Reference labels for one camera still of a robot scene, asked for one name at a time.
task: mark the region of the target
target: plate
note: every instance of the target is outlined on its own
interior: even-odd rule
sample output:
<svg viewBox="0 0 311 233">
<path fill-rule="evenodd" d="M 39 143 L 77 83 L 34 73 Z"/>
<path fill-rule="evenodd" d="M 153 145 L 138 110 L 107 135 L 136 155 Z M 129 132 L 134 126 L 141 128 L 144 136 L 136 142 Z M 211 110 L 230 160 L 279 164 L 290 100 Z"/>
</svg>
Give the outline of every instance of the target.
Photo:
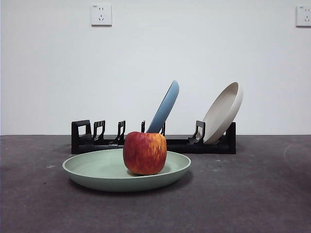
<svg viewBox="0 0 311 233">
<path fill-rule="evenodd" d="M 146 131 L 147 133 L 158 133 L 160 132 L 162 126 L 164 125 L 167 117 L 169 116 L 175 101 L 177 99 L 179 93 L 179 85 L 177 81 L 173 81 L 168 92 L 166 93 L 160 107 L 158 108 L 157 112 L 151 124 Z"/>
<path fill-rule="evenodd" d="M 224 134 L 237 115 L 242 99 L 243 93 L 238 83 L 232 83 L 222 91 L 203 119 L 204 144 L 213 144 Z"/>
<path fill-rule="evenodd" d="M 169 185 L 189 169 L 191 160 L 168 151 L 162 171 L 142 176 L 131 173 L 123 162 L 123 149 L 100 150 L 76 155 L 63 163 L 63 169 L 74 182 L 108 192 L 143 191 Z"/>
</svg>

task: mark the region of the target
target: black dish rack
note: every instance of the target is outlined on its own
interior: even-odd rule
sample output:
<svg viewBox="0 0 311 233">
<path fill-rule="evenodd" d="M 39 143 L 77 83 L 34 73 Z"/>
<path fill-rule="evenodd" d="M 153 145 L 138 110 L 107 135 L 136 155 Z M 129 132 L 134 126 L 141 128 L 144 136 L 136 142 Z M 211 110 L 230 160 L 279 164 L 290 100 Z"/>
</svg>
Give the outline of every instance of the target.
<svg viewBox="0 0 311 233">
<path fill-rule="evenodd" d="M 86 132 L 79 135 L 79 127 L 85 126 Z M 102 128 L 100 135 L 97 129 Z M 202 135 L 197 139 L 198 129 L 202 128 Z M 118 135 L 104 135 L 105 121 L 94 122 L 93 135 L 89 120 L 73 121 L 71 123 L 71 153 L 80 154 L 97 150 L 122 149 L 126 136 L 125 120 L 118 123 Z M 141 132 L 145 132 L 145 121 L 141 123 Z M 180 138 L 177 135 L 165 135 L 165 123 L 161 134 L 166 137 L 167 150 L 177 153 L 194 154 L 236 154 L 236 123 L 232 122 L 225 134 L 222 135 L 217 144 L 206 145 L 203 143 L 205 136 L 205 122 L 196 121 L 195 133 L 190 137 Z"/>
</svg>

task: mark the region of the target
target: apple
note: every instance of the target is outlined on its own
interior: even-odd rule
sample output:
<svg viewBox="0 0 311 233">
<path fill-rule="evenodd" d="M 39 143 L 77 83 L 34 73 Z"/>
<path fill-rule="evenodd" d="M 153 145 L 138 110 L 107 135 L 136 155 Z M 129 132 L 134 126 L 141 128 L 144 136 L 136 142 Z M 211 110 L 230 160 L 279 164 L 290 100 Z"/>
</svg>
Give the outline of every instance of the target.
<svg viewBox="0 0 311 233">
<path fill-rule="evenodd" d="M 126 136 L 123 160 L 125 166 L 133 173 L 159 173 L 164 167 L 166 154 L 166 140 L 159 133 L 131 132 Z"/>
</svg>

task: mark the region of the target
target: electrical outlet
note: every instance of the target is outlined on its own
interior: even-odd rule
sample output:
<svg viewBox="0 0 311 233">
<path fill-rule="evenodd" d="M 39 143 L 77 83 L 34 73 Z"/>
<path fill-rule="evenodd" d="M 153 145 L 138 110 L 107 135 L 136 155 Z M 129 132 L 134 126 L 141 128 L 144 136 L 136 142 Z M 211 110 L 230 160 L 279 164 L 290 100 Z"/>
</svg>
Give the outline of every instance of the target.
<svg viewBox="0 0 311 233">
<path fill-rule="evenodd" d="M 91 6 L 91 25 L 112 25 L 111 4 L 98 4 Z"/>
<path fill-rule="evenodd" d="M 296 26 L 311 27 L 311 6 L 297 6 Z"/>
</svg>

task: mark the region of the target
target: light green plate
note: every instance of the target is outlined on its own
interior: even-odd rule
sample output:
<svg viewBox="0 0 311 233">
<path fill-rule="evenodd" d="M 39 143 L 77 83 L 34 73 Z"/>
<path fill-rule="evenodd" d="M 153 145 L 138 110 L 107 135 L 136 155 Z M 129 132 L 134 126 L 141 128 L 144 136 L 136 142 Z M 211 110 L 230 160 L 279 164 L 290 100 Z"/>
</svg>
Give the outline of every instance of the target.
<svg viewBox="0 0 311 233">
<path fill-rule="evenodd" d="M 74 182 L 92 189 L 109 192 L 134 192 L 163 187 L 181 178 L 191 160 L 168 151 L 165 166 L 156 175 L 131 173 L 123 162 L 123 149 L 101 150 L 79 154 L 63 163 L 64 170 Z"/>
</svg>

